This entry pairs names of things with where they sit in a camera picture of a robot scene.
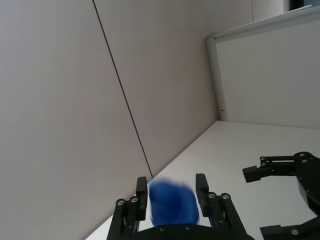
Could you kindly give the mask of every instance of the blue object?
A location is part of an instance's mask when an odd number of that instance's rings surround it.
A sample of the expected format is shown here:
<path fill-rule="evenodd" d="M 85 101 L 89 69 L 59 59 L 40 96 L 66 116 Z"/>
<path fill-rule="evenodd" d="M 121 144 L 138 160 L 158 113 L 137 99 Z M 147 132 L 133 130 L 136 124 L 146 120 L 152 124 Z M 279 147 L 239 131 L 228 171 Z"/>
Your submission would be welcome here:
<path fill-rule="evenodd" d="M 161 179 L 150 185 L 149 196 L 154 226 L 198 222 L 197 201 L 189 187 Z"/>

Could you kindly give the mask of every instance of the whiteboard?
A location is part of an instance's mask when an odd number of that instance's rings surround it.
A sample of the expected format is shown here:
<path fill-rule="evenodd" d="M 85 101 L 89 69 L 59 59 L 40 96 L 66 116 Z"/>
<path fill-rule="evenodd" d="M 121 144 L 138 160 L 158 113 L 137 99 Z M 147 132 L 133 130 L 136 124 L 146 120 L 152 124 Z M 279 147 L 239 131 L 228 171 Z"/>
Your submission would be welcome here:
<path fill-rule="evenodd" d="M 320 128 L 319 10 L 208 39 L 222 120 Z"/>

